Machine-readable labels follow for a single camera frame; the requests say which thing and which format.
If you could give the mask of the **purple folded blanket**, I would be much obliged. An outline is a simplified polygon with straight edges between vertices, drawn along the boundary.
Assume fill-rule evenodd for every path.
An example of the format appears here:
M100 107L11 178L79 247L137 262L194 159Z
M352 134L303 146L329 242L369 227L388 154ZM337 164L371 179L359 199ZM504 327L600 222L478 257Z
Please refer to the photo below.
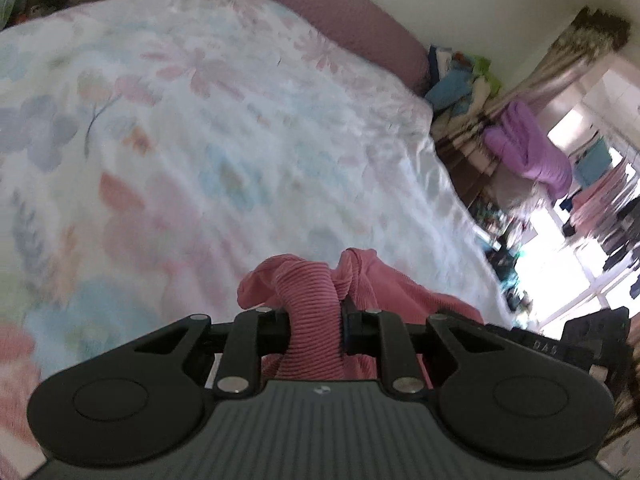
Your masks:
M570 159L541 130L526 103L510 102L498 122L485 128L482 139L488 151L511 172L544 184L552 200L559 200L570 190Z

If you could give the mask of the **pink turtleneck sweater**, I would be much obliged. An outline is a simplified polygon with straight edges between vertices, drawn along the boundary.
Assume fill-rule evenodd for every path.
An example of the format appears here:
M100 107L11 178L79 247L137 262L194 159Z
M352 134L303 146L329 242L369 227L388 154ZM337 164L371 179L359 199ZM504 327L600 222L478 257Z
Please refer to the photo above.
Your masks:
M359 310L393 312L406 323L423 324L442 309L483 322L474 307L416 284L379 259L373 249L344 250L334 269L324 262L278 255L245 275L238 288L241 308L282 308L290 317L288 350L266 356L262 374L293 380L377 378L374 359L346 356L341 348L341 302L345 298Z

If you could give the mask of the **floral white duvet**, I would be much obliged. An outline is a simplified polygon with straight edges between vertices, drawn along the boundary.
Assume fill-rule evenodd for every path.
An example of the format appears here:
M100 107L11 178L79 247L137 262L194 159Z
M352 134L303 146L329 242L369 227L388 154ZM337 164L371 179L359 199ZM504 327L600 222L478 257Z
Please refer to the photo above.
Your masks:
M1 474L44 378L280 254L373 249L506 324L431 107L271 0L104 0L1 35Z

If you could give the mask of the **blue clothes pile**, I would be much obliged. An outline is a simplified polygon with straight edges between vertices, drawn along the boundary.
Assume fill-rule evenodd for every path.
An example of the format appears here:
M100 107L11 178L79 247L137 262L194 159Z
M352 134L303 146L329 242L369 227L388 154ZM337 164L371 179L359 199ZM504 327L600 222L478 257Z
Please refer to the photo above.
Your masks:
M424 99L436 113L452 108L451 115L465 114L471 107L473 84L484 81L488 96L496 96L501 81L491 73L491 60L484 56L431 46L427 52L431 87Z

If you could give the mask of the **brown patterned curtain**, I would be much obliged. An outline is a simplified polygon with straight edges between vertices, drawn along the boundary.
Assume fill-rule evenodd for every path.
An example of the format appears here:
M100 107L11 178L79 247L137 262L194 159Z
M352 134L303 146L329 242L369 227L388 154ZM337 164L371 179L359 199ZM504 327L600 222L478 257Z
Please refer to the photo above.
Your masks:
M564 29L533 71L513 89L490 96L485 77L477 79L468 110L446 110L432 127L435 151L448 171L454 192L470 206L498 168L498 158L484 148L480 135L512 101L541 112L593 65L628 44L631 22L586 6Z

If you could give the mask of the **mauve padded headboard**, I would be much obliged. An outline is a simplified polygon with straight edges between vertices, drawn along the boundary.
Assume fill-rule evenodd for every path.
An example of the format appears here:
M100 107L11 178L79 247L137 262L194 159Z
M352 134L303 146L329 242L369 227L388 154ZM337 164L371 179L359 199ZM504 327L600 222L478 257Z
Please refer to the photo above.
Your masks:
M371 0L273 0L340 47L397 76L416 94L431 83L428 52L390 14Z

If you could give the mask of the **teal hanging towel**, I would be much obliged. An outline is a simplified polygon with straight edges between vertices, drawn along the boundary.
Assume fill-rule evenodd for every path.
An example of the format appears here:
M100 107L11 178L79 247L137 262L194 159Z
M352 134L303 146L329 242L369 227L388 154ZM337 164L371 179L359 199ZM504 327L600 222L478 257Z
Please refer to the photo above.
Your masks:
M574 176L582 188L588 188L608 172L612 157L604 139L594 142L576 162Z

